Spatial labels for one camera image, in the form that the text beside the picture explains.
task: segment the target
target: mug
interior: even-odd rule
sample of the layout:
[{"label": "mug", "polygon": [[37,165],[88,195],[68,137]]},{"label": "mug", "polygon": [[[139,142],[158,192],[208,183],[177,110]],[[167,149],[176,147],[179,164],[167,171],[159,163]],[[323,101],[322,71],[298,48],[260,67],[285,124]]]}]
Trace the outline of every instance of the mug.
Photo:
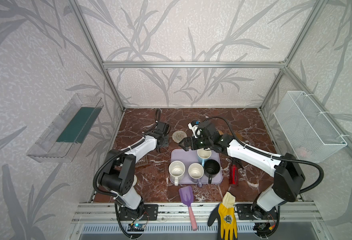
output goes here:
[{"label": "mug", "polygon": [[210,156],[212,155],[211,150],[204,150],[204,148],[200,148],[197,150],[197,157],[198,157],[198,162],[204,166],[205,161],[207,161]]},{"label": "mug", "polygon": [[197,183],[198,187],[202,187],[201,178],[204,175],[204,168],[199,163],[192,163],[188,168],[189,176],[192,182]]},{"label": "mug", "polygon": [[209,159],[205,162],[204,170],[205,176],[208,177],[208,183],[211,184],[212,178],[220,172],[221,166],[216,160]]},{"label": "mug", "polygon": [[174,161],[169,165],[169,175],[175,186],[178,186],[178,181],[184,177],[185,165],[180,161]]}]

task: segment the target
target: leaf pattern wallpaper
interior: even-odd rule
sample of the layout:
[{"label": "leaf pattern wallpaper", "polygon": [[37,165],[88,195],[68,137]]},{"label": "leaf pattern wallpaper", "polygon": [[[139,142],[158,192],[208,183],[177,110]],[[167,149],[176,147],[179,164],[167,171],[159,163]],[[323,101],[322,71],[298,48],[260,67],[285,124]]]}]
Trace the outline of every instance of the leaf pattern wallpaper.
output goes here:
[{"label": "leaf pattern wallpaper", "polygon": [[[352,0],[327,2],[289,67],[352,137]],[[280,149],[288,152],[273,113],[286,91],[297,90],[289,81],[282,79],[263,110]],[[343,149],[320,165],[325,179],[304,197],[316,201],[335,240],[352,240],[352,158]],[[303,169],[308,182],[317,178],[311,168]]]},{"label": "leaf pattern wallpaper", "polygon": [[[79,0],[104,61],[283,61],[314,2]],[[277,71],[109,69],[132,107],[257,107]]]},{"label": "leaf pattern wallpaper", "polygon": [[[104,108],[72,163],[27,150],[73,94]],[[0,239],[63,239],[91,195],[121,116],[80,27],[58,0],[0,0]]]}]

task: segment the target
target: black mug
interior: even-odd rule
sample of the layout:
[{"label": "black mug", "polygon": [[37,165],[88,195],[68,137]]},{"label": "black mug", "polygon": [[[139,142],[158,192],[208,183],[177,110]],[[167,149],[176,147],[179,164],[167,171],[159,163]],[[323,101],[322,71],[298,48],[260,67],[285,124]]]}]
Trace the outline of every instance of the black mug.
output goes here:
[{"label": "black mug", "polygon": [[212,177],[216,176],[221,170],[220,164],[213,159],[206,160],[204,163],[204,174],[208,177],[208,183],[212,184]]}]

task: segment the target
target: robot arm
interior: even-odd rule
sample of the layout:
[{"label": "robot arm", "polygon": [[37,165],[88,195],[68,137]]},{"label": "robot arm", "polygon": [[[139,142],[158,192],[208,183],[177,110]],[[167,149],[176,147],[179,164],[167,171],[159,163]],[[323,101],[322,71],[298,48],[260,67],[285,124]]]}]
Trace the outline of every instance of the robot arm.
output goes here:
[{"label": "robot arm", "polygon": [[248,162],[274,177],[274,184],[262,192],[252,205],[255,218],[262,218],[274,206],[284,202],[294,202],[300,192],[305,176],[298,163],[280,161],[281,155],[263,151],[244,142],[238,142],[232,135],[220,135],[209,120],[192,121],[188,125],[193,136],[179,143],[185,151],[209,148],[218,153]]},{"label": "robot arm", "polygon": [[[98,183],[113,194],[113,199],[120,206],[128,209],[131,218],[141,216],[144,208],[142,197],[132,187],[135,164],[148,152],[168,146],[168,133],[169,124],[157,122],[153,131],[145,133],[143,138],[132,145],[136,147],[128,146],[121,150],[112,149],[106,155],[106,159],[111,159],[116,153],[129,149],[104,167],[98,176]],[[115,169],[115,166],[121,166],[121,170]]]}]

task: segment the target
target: purple tray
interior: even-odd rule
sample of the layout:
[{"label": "purple tray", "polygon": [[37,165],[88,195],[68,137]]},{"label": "purple tray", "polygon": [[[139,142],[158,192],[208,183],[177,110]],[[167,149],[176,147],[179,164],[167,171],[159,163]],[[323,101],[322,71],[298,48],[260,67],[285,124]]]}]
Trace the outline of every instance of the purple tray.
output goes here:
[{"label": "purple tray", "polygon": [[[221,163],[220,163],[220,158],[218,156],[218,153],[215,151],[212,151],[212,155],[209,159],[214,159],[220,164],[220,172],[212,178],[212,184],[220,184],[223,180],[223,175],[221,173]],[[189,150],[189,151],[184,151],[183,149],[175,149],[171,153],[171,162],[173,161],[181,161],[185,165],[185,174],[182,180],[179,180],[179,184],[197,184],[195,182],[192,182],[190,179],[190,176],[188,174],[188,168],[192,163],[197,162],[198,163],[198,158],[197,158],[197,150]],[[201,183],[202,184],[208,184],[208,177],[205,176],[205,174],[201,178]]]}]

